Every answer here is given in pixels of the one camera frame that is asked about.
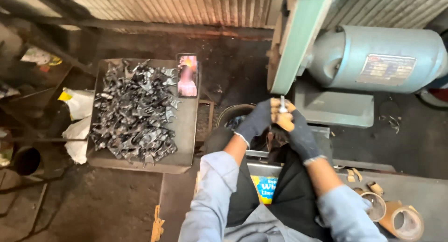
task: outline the dirty floor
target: dirty floor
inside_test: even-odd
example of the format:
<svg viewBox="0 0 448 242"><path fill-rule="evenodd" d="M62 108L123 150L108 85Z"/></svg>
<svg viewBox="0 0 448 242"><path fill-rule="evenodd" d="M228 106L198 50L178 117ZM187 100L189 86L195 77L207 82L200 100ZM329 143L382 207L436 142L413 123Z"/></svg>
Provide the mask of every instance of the dirty floor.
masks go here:
<svg viewBox="0 0 448 242"><path fill-rule="evenodd" d="M72 35L72 45L79 36ZM202 62L203 99L216 102L214 121L226 107L257 103L266 91L266 50L270 42L222 37L194 39L174 35L105 33L97 59L152 58L172 60L193 52ZM416 176L448 179L447 113L423 105L414 95L375 94L375 125L368 129L331 127L334 158L390 164ZM398 133L381 115L400 117ZM205 135L208 107L200 109L199 135ZM88 165L75 166L62 181L50 185L42 213L48 229L27 241L149 241L161 174L132 172ZM0 241L14 241L32 218L40 188L21 192L11 214L0 219Z"/></svg>

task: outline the smartphone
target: smartphone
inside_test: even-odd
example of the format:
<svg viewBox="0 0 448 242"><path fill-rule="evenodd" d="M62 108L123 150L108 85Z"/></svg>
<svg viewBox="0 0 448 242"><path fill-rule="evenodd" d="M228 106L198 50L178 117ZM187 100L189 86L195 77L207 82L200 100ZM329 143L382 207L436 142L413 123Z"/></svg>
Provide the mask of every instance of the smartphone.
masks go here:
<svg viewBox="0 0 448 242"><path fill-rule="evenodd" d="M177 96L179 98L198 97L198 60L196 54L181 53L176 56Z"/></svg>

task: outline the knit glove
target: knit glove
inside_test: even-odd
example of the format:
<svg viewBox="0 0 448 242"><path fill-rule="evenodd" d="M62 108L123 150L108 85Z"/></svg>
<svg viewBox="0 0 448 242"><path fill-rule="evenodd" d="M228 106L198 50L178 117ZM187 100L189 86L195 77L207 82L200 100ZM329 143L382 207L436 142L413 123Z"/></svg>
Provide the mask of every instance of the knit glove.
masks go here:
<svg viewBox="0 0 448 242"><path fill-rule="evenodd" d="M285 101L288 112L273 112L272 121L288 131L289 145L297 152L304 165L307 165L317 157L324 157L307 125L305 117L289 101Z"/></svg>
<svg viewBox="0 0 448 242"><path fill-rule="evenodd" d="M254 136L259 136L263 131L272 124L271 119L271 103L279 104L277 98L270 98L257 104L255 109L246 116L246 119L237 127L235 134L244 139L247 146Z"/></svg>

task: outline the blue motor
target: blue motor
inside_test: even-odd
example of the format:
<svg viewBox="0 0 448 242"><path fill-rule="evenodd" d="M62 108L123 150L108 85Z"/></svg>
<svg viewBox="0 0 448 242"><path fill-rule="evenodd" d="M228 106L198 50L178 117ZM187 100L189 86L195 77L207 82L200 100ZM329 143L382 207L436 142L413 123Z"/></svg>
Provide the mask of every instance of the blue motor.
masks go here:
<svg viewBox="0 0 448 242"><path fill-rule="evenodd" d="M448 73L448 54L431 30L339 26L316 40L308 70L328 88L412 93Z"/></svg>

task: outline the black pants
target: black pants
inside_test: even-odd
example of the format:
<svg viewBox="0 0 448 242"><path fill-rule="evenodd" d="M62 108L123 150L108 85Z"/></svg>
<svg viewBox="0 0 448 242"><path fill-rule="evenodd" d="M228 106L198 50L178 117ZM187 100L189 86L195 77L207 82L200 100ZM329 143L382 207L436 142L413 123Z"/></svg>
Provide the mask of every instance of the black pants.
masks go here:
<svg viewBox="0 0 448 242"><path fill-rule="evenodd" d="M205 152L222 151L232 136L231 130L214 130L204 143ZM284 145L278 155L285 157L285 164L272 196L272 204L267 208L287 227L323 242L333 241L330 230L315 222L319 213L316 195L298 154L289 145ZM244 156L238 175L237 192L230 197L227 227L242 224L258 205L257 191Z"/></svg>

